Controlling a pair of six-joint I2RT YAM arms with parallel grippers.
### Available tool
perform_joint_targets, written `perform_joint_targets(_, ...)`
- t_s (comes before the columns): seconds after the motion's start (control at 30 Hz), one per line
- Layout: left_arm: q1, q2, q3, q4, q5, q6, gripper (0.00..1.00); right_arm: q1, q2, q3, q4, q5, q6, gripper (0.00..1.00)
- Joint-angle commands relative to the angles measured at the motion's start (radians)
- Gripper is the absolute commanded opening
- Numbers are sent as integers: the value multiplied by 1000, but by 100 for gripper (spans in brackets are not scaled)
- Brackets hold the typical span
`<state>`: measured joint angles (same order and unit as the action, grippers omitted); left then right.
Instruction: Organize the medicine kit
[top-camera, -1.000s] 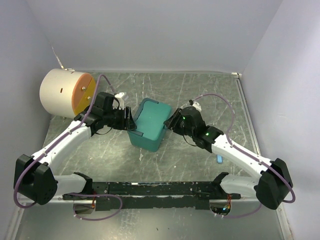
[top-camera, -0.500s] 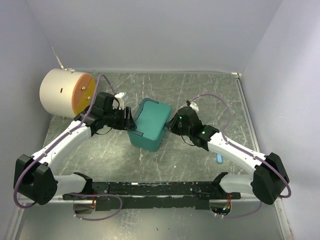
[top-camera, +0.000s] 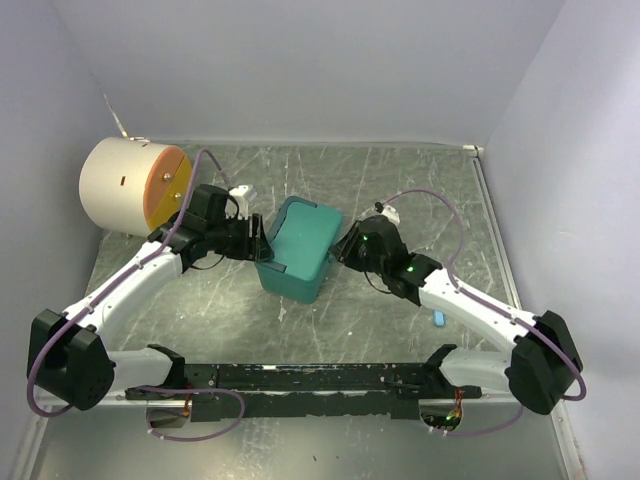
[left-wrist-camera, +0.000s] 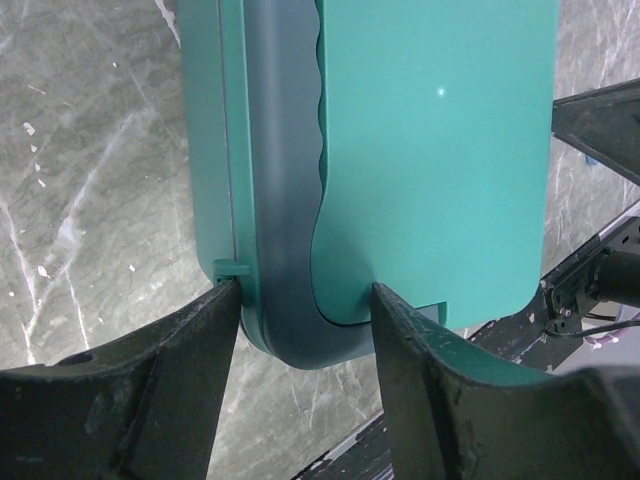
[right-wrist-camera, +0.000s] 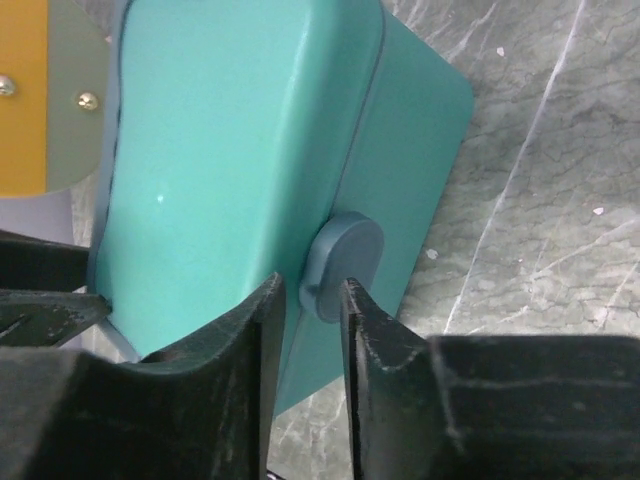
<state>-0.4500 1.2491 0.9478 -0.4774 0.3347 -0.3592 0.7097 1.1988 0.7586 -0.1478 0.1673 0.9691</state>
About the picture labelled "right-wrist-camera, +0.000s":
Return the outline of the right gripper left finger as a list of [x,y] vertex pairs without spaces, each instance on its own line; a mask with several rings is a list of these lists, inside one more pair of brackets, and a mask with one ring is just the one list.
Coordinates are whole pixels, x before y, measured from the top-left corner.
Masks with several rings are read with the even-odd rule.
[[1,345],[5,479],[264,479],[286,292],[238,306],[137,363]]

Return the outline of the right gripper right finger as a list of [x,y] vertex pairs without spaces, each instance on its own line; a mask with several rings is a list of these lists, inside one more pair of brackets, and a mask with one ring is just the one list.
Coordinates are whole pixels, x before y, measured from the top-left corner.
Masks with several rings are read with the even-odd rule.
[[435,335],[355,280],[341,329],[358,479],[635,479],[639,342]]

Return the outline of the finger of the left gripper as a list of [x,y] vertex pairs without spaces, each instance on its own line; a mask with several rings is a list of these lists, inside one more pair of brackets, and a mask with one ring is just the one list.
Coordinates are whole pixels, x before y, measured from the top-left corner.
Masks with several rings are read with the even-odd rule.
[[1,232],[1,345],[57,347],[111,313],[106,299],[81,293],[89,250]]

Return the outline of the teal medicine kit box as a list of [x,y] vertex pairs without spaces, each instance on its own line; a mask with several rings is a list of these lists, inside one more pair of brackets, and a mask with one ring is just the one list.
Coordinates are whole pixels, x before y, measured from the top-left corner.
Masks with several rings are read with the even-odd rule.
[[140,359],[280,274],[275,410],[342,372],[339,289],[399,309],[470,82],[379,1],[119,1],[88,288]]

